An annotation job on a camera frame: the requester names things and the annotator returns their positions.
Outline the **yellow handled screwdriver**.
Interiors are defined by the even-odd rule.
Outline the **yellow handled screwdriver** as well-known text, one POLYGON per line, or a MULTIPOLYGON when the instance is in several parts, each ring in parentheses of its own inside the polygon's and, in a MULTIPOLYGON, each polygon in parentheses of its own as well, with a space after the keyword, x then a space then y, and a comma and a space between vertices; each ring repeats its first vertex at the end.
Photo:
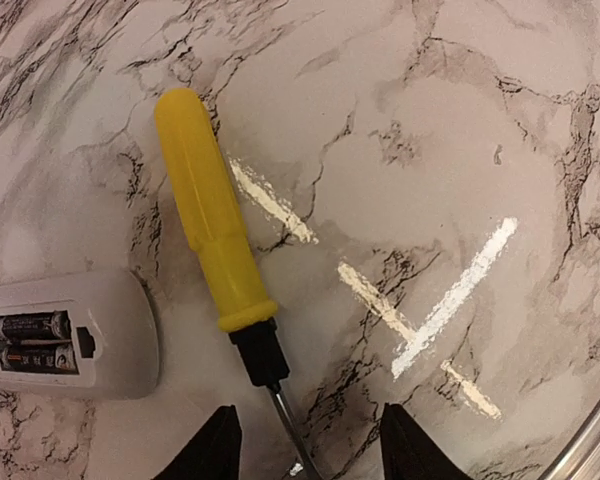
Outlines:
POLYGON ((307 477, 317 479, 281 385, 290 369, 276 334, 277 305, 256 265, 207 109, 194 91, 176 88, 159 98, 154 117, 181 223, 215 302, 218 326, 237 347, 251 383, 268 390, 307 477))

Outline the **white remote control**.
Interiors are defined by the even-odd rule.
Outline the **white remote control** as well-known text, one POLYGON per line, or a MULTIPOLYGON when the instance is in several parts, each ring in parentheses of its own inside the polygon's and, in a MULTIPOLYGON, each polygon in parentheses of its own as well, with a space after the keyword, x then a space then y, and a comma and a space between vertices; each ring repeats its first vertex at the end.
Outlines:
POLYGON ((44 395, 137 399, 157 386, 159 340, 150 302, 140 281, 126 270, 69 274, 0 286, 0 315, 66 310, 71 339, 0 341, 7 345, 73 346, 78 375, 5 371, 0 389, 44 395))

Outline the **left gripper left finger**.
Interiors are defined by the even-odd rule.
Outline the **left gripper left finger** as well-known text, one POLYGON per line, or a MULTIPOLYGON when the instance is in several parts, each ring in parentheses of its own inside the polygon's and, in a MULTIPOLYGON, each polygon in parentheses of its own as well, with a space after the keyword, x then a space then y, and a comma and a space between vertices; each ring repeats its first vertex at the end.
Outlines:
POLYGON ((220 406, 157 480, 238 480, 242 429, 234 405, 220 406))

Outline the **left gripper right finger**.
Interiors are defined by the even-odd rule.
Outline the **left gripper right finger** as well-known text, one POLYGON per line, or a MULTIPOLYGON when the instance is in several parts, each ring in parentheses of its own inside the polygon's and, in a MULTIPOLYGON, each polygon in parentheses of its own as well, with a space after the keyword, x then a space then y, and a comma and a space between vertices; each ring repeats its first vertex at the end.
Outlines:
POLYGON ((468 480, 400 404, 384 405, 380 443, 386 480, 468 480))

